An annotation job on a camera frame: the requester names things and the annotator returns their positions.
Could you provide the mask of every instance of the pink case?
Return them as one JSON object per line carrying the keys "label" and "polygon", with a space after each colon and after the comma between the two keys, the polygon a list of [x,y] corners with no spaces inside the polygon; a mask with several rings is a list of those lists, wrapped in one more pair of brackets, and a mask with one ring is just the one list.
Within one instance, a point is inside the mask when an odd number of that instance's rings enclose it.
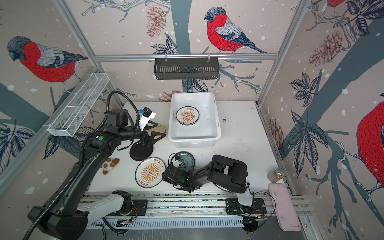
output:
{"label": "pink case", "polygon": [[300,231],[301,224],[285,185],[281,183],[271,183],[268,189],[276,201],[275,212],[280,228],[284,231]]}

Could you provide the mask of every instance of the white wire mesh basket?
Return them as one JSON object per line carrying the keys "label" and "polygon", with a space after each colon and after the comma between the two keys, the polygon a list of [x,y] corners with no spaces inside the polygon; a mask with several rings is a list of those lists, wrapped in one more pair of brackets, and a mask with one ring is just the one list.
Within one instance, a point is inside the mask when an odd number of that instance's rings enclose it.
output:
{"label": "white wire mesh basket", "polygon": [[106,73],[92,73],[72,100],[54,120],[48,131],[54,136],[73,137],[91,107],[109,82]]}

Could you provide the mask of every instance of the plastic tub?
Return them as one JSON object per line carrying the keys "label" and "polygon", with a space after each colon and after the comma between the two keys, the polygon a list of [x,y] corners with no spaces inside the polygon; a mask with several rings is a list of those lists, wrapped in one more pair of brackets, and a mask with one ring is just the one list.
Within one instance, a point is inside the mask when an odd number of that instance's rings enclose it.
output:
{"label": "plastic tub", "polygon": [[[177,111],[186,106],[199,111],[199,120],[193,125],[183,125],[176,119]],[[221,137],[215,95],[212,92],[173,94],[167,135],[177,148],[214,146]]]}

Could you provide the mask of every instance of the glass jar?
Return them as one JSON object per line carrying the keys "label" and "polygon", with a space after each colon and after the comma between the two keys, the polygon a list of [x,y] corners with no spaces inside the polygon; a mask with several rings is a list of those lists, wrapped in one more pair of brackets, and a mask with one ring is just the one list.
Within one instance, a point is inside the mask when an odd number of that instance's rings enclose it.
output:
{"label": "glass jar", "polygon": [[267,178],[271,183],[276,183],[285,176],[285,170],[282,167],[278,167],[267,175]]}

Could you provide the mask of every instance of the tabletop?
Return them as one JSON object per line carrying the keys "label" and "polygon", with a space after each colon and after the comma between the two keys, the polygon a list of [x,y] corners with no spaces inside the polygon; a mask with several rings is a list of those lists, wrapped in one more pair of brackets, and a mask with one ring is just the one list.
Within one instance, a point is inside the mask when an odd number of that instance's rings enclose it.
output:
{"label": "tabletop", "polygon": [[[138,109],[150,108],[156,113],[152,120],[168,128],[170,102],[139,102],[135,105]],[[124,109],[128,109],[135,119],[135,112],[129,103],[125,103]],[[251,190],[267,190],[270,184],[267,175],[278,166],[254,102],[217,101],[217,110],[222,136],[214,147],[178,149],[166,136],[154,144],[151,156],[162,159],[168,166],[168,157],[171,153],[187,151],[195,157],[195,169],[207,165],[215,154],[230,157],[247,164],[247,181],[250,182]],[[130,141],[125,141],[119,148],[129,144]],[[120,162],[106,175],[103,175],[100,169],[93,178],[88,192],[123,190],[131,194],[187,194],[174,189],[165,181],[152,188],[139,186],[135,180],[135,171],[140,162],[131,159],[129,148],[122,151],[115,150],[111,158],[119,158]],[[192,194],[208,193],[223,193],[223,191],[212,183],[207,183],[192,192]]]}

